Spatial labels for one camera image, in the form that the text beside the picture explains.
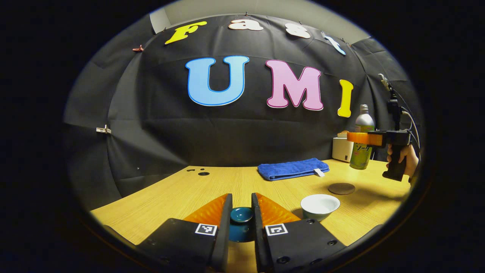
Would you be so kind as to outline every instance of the orange gripper pad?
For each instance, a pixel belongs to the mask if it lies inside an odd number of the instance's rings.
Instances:
[[[228,193],[217,197],[209,203],[203,205],[191,215],[184,218],[185,221],[212,224],[220,227],[222,210]]]
[[[382,145],[382,135],[372,135],[367,133],[347,133],[347,140],[367,145]]]
[[[258,198],[259,208],[261,210],[263,227],[271,224],[281,224],[301,220],[298,216],[289,212],[268,197],[257,192],[256,197]]]

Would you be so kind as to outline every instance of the round coaster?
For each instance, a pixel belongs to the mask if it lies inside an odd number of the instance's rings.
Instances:
[[[349,183],[335,183],[328,186],[328,190],[334,194],[346,195],[356,190],[356,187]]]

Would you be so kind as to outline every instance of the light wood tabletop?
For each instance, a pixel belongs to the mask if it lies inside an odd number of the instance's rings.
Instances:
[[[408,176],[402,181],[382,177],[386,162],[369,162],[365,170],[349,163],[324,160],[330,171],[324,177],[309,175],[266,181],[257,167],[188,166],[183,170],[111,204],[92,210],[106,224],[134,244],[141,243],[168,218],[184,219],[207,202],[232,193],[233,207],[251,206],[251,193],[258,192],[303,218],[300,201],[311,194],[329,194],[340,207],[321,224],[343,244],[350,245],[396,211],[409,192]],[[209,172],[209,175],[198,175]],[[333,183],[351,183],[354,193],[328,191]],[[254,242],[229,242],[228,273],[256,272]]]

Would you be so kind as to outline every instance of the towel tag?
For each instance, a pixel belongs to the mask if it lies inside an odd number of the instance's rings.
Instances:
[[[319,177],[325,176],[325,174],[320,169],[314,169],[314,171],[318,174]]]

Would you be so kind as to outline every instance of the blue towel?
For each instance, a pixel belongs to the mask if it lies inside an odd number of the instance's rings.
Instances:
[[[312,175],[315,173],[314,169],[320,169],[322,172],[330,170],[328,164],[316,158],[258,166],[258,172],[269,181]]]

